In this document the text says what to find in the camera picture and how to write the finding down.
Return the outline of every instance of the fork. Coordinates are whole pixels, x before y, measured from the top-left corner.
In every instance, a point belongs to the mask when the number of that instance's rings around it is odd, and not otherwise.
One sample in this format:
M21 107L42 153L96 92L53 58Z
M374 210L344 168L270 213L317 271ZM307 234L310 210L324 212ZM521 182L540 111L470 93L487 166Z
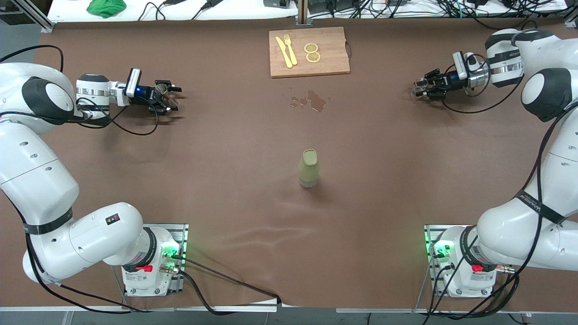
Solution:
M285 44L289 48L289 56L291 57L291 63L293 65L297 65L297 58L295 57L295 53L293 53L293 48L291 47L291 39L289 38L289 34L283 35L285 38Z

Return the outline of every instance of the liquid droplet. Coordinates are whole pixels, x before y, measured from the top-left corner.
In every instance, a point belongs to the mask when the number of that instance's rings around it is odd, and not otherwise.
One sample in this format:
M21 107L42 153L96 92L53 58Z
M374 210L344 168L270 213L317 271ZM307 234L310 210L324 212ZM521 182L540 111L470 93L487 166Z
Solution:
M311 108L317 112L323 111L325 104L327 104L327 102L319 97L319 95L317 95L313 90L307 91L307 100L311 102Z

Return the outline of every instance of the gray floor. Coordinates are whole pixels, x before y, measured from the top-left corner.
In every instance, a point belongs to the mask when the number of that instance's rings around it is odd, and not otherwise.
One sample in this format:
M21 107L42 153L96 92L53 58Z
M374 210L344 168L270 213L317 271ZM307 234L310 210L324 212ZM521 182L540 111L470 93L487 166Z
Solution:
M9 26L0 20L0 57L38 44L40 27L35 25ZM9 61L31 62L34 52L30 51L12 58ZM21 324L63 324L63 312L0 312L0 325ZM368 314L365 313L336 313L329 308L280 308L277 313L269 314L269 325L330 325L351 324L365 325ZM265 313L238 313L229 316L213 316L208 312L154 312L147 314L130 315L103 315L92 312L75 312L72 317L72 325L189 325L189 324L235 324L235 325L261 325L265 323ZM419 325L425 319L422 315L374 313L370 323L375 325ZM570 325L578 324L578 315L534 315L532 324L537 325ZM429 325L442 325L455 323L451 320L433 317ZM515 325L507 315L498 314L484 319L460 320L461 325Z

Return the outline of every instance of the green cloth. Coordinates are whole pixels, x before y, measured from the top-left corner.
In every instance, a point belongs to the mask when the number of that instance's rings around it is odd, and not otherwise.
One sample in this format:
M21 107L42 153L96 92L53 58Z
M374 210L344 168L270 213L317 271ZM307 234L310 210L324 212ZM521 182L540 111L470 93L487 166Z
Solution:
M126 7L127 4L123 0L92 0L86 11L108 18L123 11Z

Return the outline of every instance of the lemon slice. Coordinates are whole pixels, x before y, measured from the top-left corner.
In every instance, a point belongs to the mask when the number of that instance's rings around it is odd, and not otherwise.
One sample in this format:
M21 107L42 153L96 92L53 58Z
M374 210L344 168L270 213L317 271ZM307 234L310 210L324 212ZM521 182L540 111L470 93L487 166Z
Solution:
M321 56L317 52L307 53L307 61L315 63L321 59Z
M305 49L305 52L307 52L307 53L315 53L315 52L317 52L319 47L315 43L308 43L305 45L304 49Z

